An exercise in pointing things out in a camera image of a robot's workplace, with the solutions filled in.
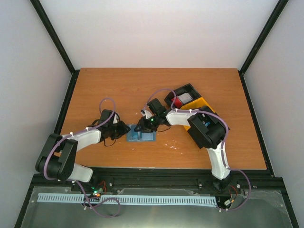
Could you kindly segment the blue card holder wallet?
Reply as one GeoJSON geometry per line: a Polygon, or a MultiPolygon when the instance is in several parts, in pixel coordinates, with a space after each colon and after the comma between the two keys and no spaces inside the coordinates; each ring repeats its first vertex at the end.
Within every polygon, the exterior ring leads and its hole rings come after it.
{"type": "Polygon", "coordinates": [[[126,134],[127,142],[154,142],[156,141],[156,132],[143,133],[135,131],[135,124],[128,124],[130,131],[126,134]]]}

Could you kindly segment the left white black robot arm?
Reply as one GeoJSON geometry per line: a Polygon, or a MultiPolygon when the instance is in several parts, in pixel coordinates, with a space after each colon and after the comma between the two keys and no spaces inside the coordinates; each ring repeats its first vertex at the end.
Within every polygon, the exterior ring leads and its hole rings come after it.
{"type": "Polygon", "coordinates": [[[107,138],[115,142],[130,130],[118,113],[104,109],[100,118],[84,130],[66,135],[50,134],[36,161],[35,170],[47,180],[80,181],[88,191],[94,191],[98,188],[99,179],[91,168],[75,162],[76,153],[107,138]]]}

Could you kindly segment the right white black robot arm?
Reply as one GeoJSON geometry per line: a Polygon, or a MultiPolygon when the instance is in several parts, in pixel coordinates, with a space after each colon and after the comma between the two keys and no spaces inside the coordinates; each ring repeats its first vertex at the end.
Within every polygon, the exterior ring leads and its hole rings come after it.
{"type": "Polygon", "coordinates": [[[135,126],[135,132],[153,133],[160,125],[168,127],[181,125],[188,127],[187,132],[199,149],[206,148],[211,162],[211,173],[215,178],[213,187],[223,191],[231,182],[225,141],[229,127],[208,106],[181,110],[167,109],[158,99],[148,104],[149,110],[142,109],[142,118],[135,126]]]}

